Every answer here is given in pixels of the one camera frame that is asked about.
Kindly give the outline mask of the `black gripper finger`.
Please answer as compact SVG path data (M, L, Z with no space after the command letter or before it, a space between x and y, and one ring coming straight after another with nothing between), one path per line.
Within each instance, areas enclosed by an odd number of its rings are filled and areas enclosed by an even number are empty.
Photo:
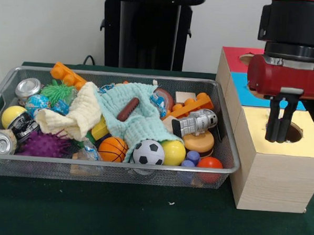
M283 116L280 120L280 125L279 125L278 134L277 134L277 140L276 140L276 142L278 143L282 143L286 141L287 131L290 127L293 113L296 111L298 101L299 101L298 97L286 96L285 99L286 99L285 101L287 102L287 105L283 112Z
M270 100L270 114L265 134L265 139L269 142L277 141L280 125L279 113L280 113L280 99L277 97L272 97L272 99Z

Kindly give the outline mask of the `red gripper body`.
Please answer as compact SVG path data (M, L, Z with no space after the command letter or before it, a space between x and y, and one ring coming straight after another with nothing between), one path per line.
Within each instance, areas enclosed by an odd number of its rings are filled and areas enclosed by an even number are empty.
M261 95L287 93L314 99L314 63L256 54L249 63L247 77L249 88Z

